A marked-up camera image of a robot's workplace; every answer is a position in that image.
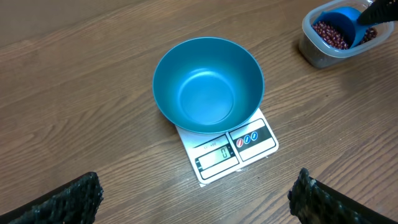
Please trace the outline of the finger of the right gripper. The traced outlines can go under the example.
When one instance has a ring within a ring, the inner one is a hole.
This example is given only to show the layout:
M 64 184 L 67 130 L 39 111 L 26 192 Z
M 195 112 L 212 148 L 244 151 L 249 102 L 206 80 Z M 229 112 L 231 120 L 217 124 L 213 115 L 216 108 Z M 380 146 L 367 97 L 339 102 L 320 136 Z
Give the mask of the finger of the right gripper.
M 357 22 L 361 25 L 394 22 L 397 16 L 397 0 L 375 0 L 359 15 Z

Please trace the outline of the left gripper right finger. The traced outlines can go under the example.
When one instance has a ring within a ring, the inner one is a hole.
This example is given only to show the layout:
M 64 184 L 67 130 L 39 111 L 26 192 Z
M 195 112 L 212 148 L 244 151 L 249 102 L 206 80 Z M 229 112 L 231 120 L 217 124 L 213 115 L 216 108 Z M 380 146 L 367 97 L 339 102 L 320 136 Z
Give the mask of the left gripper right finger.
M 304 224 L 397 224 L 300 170 L 288 192 L 290 213 Z

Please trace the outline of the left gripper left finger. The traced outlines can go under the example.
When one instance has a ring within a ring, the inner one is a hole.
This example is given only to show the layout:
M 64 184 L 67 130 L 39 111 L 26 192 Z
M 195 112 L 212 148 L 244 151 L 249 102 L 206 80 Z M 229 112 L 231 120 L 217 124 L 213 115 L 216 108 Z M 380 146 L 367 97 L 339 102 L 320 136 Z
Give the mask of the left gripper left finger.
M 96 172 L 87 172 L 55 190 L 1 215 L 1 223 L 92 224 L 103 200 Z

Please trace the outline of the blue plastic scoop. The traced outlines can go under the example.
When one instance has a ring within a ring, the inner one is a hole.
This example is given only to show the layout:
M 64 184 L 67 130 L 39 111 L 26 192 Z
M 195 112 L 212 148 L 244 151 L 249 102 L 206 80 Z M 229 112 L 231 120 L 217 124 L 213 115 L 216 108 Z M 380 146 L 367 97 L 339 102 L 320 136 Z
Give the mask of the blue plastic scoop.
M 348 42 L 351 44 L 350 48 L 353 48 L 362 41 L 366 31 L 372 27 L 372 25 L 362 25 L 358 22 L 361 12 L 353 7 L 338 7 L 330 11 L 323 11 L 317 19 L 313 22 L 315 25 L 317 22 L 329 23 L 332 27 L 339 29 L 342 34 L 345 35 Z

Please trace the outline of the white digital kitchen scale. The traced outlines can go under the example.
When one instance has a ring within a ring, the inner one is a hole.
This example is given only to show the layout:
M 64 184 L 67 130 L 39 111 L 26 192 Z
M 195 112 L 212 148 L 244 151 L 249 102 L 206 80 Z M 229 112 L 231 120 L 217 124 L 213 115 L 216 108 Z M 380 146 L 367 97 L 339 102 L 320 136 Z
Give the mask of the white digital kitchen scale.
M 198 134 L 177 128 L 202 187 L 275 153 L 279 143 L 258 109 L 242 126 L 222 134 Z

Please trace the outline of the teal blue bowl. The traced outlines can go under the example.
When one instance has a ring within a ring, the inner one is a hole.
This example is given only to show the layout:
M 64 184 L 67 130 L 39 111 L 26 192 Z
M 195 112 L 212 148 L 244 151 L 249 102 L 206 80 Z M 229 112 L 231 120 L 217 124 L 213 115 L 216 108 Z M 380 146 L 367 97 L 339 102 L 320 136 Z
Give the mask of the teal blue bowl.
M 152 80 L 155 103 L 179 128 L 224 133 L 246 122 L 265 91 L 262 68 L 241 45 L 220 37 L 197 37 L 172 47 Z

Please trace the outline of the clear plastic container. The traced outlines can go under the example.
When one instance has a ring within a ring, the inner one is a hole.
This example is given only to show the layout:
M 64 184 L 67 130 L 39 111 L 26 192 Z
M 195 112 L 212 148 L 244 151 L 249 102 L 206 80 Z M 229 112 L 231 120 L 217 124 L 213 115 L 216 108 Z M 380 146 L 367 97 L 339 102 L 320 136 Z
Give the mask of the clear plastic container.
M 359 55 L 384 42 L 394 20 L 358 24 L 358 17 L 374 4 L 363 0 L 334 0 L 312 9 L 302 21 L 299 50 L 316 68 L 325 68 Z

